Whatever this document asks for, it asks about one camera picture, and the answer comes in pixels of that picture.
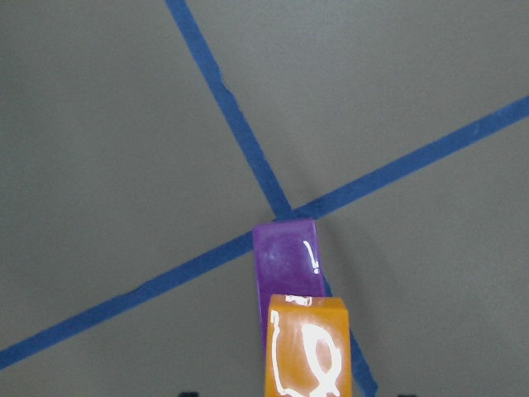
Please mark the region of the purple trapezoid block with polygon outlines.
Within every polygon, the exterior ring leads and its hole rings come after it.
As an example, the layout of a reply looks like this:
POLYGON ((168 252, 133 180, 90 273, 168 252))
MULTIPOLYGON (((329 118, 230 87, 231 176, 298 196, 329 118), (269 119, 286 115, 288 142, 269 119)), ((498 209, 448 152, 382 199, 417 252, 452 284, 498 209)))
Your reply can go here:
POLYGON ((262 345, 266 345, 269 302, 274 294, 323 297, 316 223, 311 218, 271 222, 252 231, 262 345))

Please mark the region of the orange trapezoid block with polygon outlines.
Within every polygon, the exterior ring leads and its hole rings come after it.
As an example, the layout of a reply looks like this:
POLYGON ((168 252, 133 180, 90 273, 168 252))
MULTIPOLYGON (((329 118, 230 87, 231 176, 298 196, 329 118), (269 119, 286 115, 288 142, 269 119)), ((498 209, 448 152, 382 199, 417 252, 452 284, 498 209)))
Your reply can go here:
POLYGON ((352 396, 349 312, 342 299, 274 294, 265 396, 352 396))

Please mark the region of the blue tape centre line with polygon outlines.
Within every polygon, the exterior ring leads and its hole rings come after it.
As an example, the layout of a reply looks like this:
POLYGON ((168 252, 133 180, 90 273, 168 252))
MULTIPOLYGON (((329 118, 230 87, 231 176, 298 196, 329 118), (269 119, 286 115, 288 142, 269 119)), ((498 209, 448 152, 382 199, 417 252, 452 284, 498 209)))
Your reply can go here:
MULTIPOLYGON (((226 87, 219 68, 206 40, 195 22, 185 1, 168 1, 168 8, 188 45, 212 95, 222 111, 239 147, 267 198, 276 222, 297 220, 280 183, 262 151, 250 124, 240 110, 236 97, 226 87)), ((331 287, 325 279, 326 295, 331 296, 331 287)))

